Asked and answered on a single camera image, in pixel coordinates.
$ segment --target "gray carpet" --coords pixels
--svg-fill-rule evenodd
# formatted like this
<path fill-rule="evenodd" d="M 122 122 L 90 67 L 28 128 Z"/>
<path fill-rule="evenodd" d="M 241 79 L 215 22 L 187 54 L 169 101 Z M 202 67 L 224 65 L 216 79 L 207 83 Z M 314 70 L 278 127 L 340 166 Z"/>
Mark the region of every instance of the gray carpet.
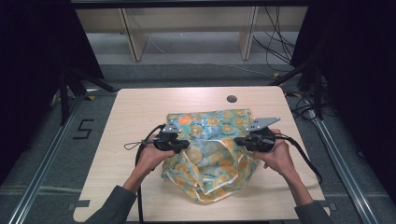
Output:
<path fill-rule="evenodd" d="M 239 68 L 214 64 L 170 64 L 170 65 L 102 65 L 106 82 L 116 88 L 157 88 L 157 87 L 197 87 L 197 86 L 265 86 L 272 79 L 264 74 L 244 70 L 260 71 L 268 75 L 274 73 L 265 65 L 238 65 Z M 285 92 L 296 90 L 298 77 L 283 85 Z M 91 83 L 87 88 L 97 89 Z M 25 223 L 75 223 L 73 210 L 69 205 L 78 200 L 79 193 L 91 167 L 95 150 L 106 125 L 106 120 L 116 95 L 106 91 L 97 91 L 93 100 L 81 103 L 53 164 L 41 186 L 39 194 L 25 219 Z M 290 108 L 301 100 L 287 97 Z M 387 193 L 376 180 L 364 158 L 356 155 L 356 145 L 345 128 L 342 119 L 334 117 L 331 108 L 325 109 L 324 120 L 332 137 L 339 147 L 352 174 L 359 183 L 365 196 L 373 206 L 380 223 L 394 223 L 396 207 Z M 85 136 L 78 126 L 84 119 L 83 128 L 92 129 L 88 139 L 76 139 Z M 59 129 L 61 121 L 60 102 L 42 121 L 42 125 L 32 139 L 31 147 L 20 157 L 0 191 L 0 223 L 6 223 L 21 198 L 24 189 L 30 183 L 35 170 L 44 157 L 50 143 Z M 302 118 L 296 119 L 297 127 L 304 140 L 309 157 L 323 175 L 321 184 L 327 203 L 334 204 L 331 218 L 334 223 L 360 223 L 359 215 L 350 201 L 343 183 L 332 167 L 326 148 L 320 141 L 315 126 Z M 284 223 L 299 223 L 287 220 Z"/>

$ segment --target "plastic bag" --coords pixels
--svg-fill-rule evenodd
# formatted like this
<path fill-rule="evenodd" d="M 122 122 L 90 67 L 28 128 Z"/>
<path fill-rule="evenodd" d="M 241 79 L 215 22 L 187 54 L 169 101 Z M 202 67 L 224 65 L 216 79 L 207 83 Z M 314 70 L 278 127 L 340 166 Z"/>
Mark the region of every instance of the plastic bag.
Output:
<path fill-rule="evenodd" d="M 250 109 L 169 114 L 167 119 L 181 129 L 178 139 L 191 143 L 163 162 L 162 178 L 200 202 L 216 202 L 244 188 L 257 162 L 233 139 L 248 134 Z"/>

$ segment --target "crinkled plastic bag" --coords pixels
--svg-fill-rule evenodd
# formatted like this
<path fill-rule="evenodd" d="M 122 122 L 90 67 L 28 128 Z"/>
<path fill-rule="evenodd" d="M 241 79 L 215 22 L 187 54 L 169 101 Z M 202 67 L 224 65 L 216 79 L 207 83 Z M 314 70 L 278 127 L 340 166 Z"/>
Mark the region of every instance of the crinkled plastic bag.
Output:
<path fill-rule="evenodd" d="M 169 114 L 167 119 L 181 129 L 178 139 L 191 143 L 163 162 L 162 178 L 200 202 L 216 202 L 244 188 L 257 162 L 233 139 L 248 134 L 250 109 Z"/>

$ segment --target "floor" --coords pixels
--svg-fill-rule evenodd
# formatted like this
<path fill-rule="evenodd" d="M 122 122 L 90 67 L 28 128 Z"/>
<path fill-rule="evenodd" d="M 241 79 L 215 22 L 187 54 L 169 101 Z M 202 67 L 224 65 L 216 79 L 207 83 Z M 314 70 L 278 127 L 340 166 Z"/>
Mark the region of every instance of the floor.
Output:
<path fill-rule="evenodd" d="M 290 42 L 295 42 L 297 35 L 298 33 L 283 34 Z M 258 33 L 255 36 L 264 45 L 268 45 L 270 37 L 267 34 Z M 193 71 L 198 67 L 203 67 L 204 69 L 218 70 L 221 77 L 224 78 L 208 84 L 203 80 L 188 77 L 190 78 L 189 82 L 183 85 L 238 84 L 231 83 L 223 73 L 240 74 L 240 76 L 246 78 L 261 76 L 267 78 L 267 80 L 272 80 L 274 76 L 285 74 L 292 69 L 291 66 L 286 65 L 279 58 L 267 53 L 257 42 L 252 44 L 249 60 L 242 61 L 236 34 L 234 33 L 153 34 L 149 37 L 143 57 L 138 63 L 132 61 L 124 35 L 92 34 L 88 37 L 106 80 L 110 84 L 115 83 L 121 87 L 145 88 L 152 85 L 149 81 L 151 78 L 155 78 L 152 75 L 153 71 L 158 72 L 164 68 L 169 68 L 163 72 L 171 77 L 173 73 L 180 72 L 177 69 L 181 65 L 183 65 L 183 69 L 186 69 L 186 76 L 188 73 L 193 74 Z M 283 52 L 283 56 L 287 55 L 279 43 L 276 41 L 271 43 L 271 49 Z M 270 64 L 272 68 L 262 69 L 262 66 L 267 64 Z M 135 73 L 138 79 L 134 79 L 136 77 L 120 77 L 119 73 L 116 72 L 120 69 L 140 71 L 144 76 L 140 77 L 140 74 Z M 165 87 L 178 85 L 175 84 L 177 78 L 179 78 L 179 75 L 175 75 L 175 79 L 172 79 L 173 82 L 168 81 L 167 83 L 161 83 L 161 85 Z M 297 92 L 296 81 L 298 81 L 298 78 L 296 77 L 285 83 L 282 87 L 283 90 L 285 92 Z M 251 83 L 258 82 L 253 80 L 246 85 L 251 85 Z M 97 87 L 89 84 L 87 84 L 87 89 L 92 91 L 90 95 L 95 99 L 85 98 L 80 102 L 77 113 L 74 115 L 74 121 L 70 123 L 69 131 L 65 132 L 63 136 L 61 149 L 54 154 L 54 159 L 49 164 L 50 168 L 39 185 L 35 200 L 26 208 L 28 213 L 24 217 L 24 223 L 75 223 L 73 220 L 74 206 L 89 171 L 98 139 L 101 136 L 101 130 L 106 126 L 106 117 L 116 97 L 115 93 L 94 91 Z M 301 100 L 302 98 L 299 97 L 287 98 L 290 108 L 304 105 L 305 102 Z M 73 95 L 70 94 L 70 102 L 75 101 L 76 99 L 73 99 Z M 356 154 L 358 150 L 345 129 L 342 119 L 336 117 L 331 107 L 325 108 L 324 116 L 326 128 L 332 134 L 332 140 L 338 147 L 347 168 L 373 209 L 377 223 L 394 223 L 396 207 L 376 180 L 364 158 Z M 10 219 L 13 210 L 17 208 L 19 201 L 22 199 L 23 193 L 34 179 L 40 163 L 46 157 L 49 148 L 53 147 L 53 139 L 59 133 L 60 119 L 60 104 L 58 97 L 55 96 L 53 107 L 33 139 L 31 148 L 21 155 L 7 181 L 0 188 L 0 223 L 7 223 Z M 84 119 L 92 119 L 92 126 L 94 125 L 95 129 L 92 130 L 90 139 L 95 140 L 76 140 L 76 137 L 81 134 L 76 130 L 81 124 L 80 121 Z M 346 183 L 341 180 L 340 174 L 337 173 L 333 162 L 329 159 L 329 152 L 323 144 L 320 134 L 318 134 L 315 123 L 306 121 L 302 117 L 296 118 L 295 121 L 311 161 L 323 174 L 324 182 L 321 187 L 328 204 L 332 208 L 332 220 L 335 223 L 364 223 L 359 212 L 357 212 L 359 208 L 354 205 L 347 192 Z M 280 223 L 280 221 L 271 221 L 271 223 Z M 297 220 L 287 220 L 282 223 L 299 222 Z"/>

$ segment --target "gray sleeve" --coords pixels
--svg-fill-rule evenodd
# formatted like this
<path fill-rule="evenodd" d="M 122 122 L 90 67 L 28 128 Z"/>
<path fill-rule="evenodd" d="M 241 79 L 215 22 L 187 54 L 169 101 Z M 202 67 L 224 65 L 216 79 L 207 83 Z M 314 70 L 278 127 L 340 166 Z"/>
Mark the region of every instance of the gray sleeve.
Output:
<path fill-rule="evenodd" d="M 303 224 L 332 223 L 332 220 L 327 215 L 326 211 L 323 209 L 319 202 L 312 202 L 304 206 L 295 207 L 294 210 L 296 211 L 300 222 Z"/>
<path fill-rule="evenodd" d="M 136 195 L 134 193 L 120 186 L 116 186 L 103 206 L 89 217 L 85 223 L 125 223 L 135 200 Z"/>

